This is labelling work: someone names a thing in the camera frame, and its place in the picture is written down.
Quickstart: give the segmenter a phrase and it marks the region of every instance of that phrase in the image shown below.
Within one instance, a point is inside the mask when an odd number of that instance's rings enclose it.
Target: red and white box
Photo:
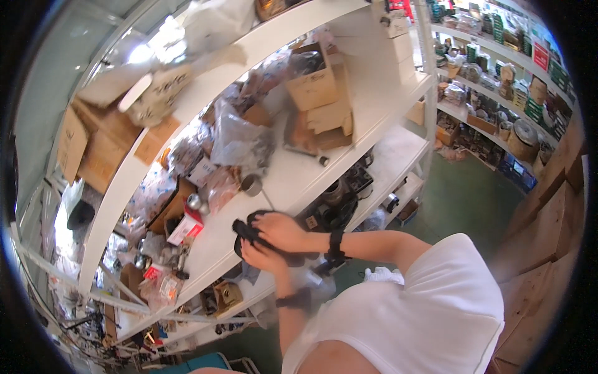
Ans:
[[[198,212],[189,209],[187,204],[185,204],[185,215],[183,216],[183,219],[179,222],[166,241],[174,245],[180,245],[183,243],[185,237],[190,236],[195,238],[202,232],[202,230],[202,216]]]

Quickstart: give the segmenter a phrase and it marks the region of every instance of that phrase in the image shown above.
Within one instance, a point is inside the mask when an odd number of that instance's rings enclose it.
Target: sleeve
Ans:
[[[501,290],[469,236],[459,233],[423,253],[405,274],[405,291],[448,308],[504,320]]]

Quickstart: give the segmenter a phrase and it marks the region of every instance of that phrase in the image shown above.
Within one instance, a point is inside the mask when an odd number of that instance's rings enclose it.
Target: metal part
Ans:
[[[262,190],[262,182],[258,175],[249,174],[241,182],[241,190],[251,197],[257,196]]]

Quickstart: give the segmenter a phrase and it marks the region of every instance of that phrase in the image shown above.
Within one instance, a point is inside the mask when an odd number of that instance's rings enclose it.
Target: hand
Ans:
[[[270,272],[274,276],[284,275],[289,270],[281,255],[257,242],[251,245],[248,240],[241,239],[241,255],[251,266]]]
[[[286,214],[266,213],[256,215],[252,226],[259,229],[260,238],[285,252],[309,252],[308,233]]]

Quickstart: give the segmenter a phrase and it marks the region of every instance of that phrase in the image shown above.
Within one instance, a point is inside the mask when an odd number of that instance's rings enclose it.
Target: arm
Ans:
[[[268,213],[257,217],[254,226],[260,237],[287,252],[320,252],[329,249],[329,233],[305,232],[289,216]],[[349,257],[393,263],[406,274],[407,270],[431,245],[399,231],[345,233],[340,249]]]
[[[243,259],[251,266],[265,270],[274,275],[276,297],[295,294],[291,284],[291,276],[286,261],[274,251],[255,243],[255,248],[246,241],[241,243]],[[284,356],[291,343],[301,334],[306,325],[306,314],[302,309],[278,308],[280,351]]]

